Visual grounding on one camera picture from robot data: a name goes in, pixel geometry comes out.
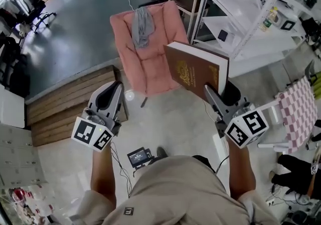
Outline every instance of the beige t-shirt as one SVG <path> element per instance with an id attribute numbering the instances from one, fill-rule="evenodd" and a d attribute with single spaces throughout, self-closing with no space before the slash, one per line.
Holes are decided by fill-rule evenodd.
<path id="1" fill-rule="evenodd" d="M 87 225 L 279 224 L 255 191 L 232 199 L 213 171 L 195 158 L 167 157 L 146 168 L 116 210 L 103 195 L 87 191 L 71 220 Z"/>

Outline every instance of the book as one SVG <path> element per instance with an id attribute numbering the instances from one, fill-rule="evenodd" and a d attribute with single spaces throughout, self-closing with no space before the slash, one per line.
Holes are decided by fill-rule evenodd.
<path id="1" fill-rule="evenodd" d="M 173 80 L 207 101 L 204 85 L 210 84 L 219 95 L 229 74 L 229 57 L 181 42 L 164 46 Z"/>

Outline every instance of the bottle label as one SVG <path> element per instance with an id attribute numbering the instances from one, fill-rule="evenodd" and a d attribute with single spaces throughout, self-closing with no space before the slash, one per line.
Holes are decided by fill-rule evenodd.
<path id="1" fill-rule="evenodd" d="M 272 22 L 269 21 L 268 19 L 265 19 L 264 22 L 263 22 L 263 24 L 264 24 L 267 28 L 270 28 Z"/>

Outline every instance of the pink chair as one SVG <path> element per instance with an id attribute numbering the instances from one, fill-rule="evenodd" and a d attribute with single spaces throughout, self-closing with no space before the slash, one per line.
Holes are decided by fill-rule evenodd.
<path id="1" fill-rule="evenodd" d="M 174 1 L 148 6 L 155 31 L 149 36 L 145 48 L 135 49 L 131 38 L 134 12 L 124 12 L 110 17 L 116 47 L 125 74 L 133 90 L 147 97 L 167 92 L 179 85 L 172 80 L 166 61 L 164 45 L 173 41 L 188 43 L 186 31 Z"/>

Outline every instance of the checkered tablecloth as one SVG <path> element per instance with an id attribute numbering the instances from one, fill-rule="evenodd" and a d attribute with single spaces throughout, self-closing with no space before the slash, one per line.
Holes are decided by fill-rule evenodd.
<path id="1" fill-rule="evenodd" d="M 317 109 L 306 77 L 276 97 L 283 116 L 289 140 L 289 153 L 293 153 L 308 139 L 317 120 Z"/>

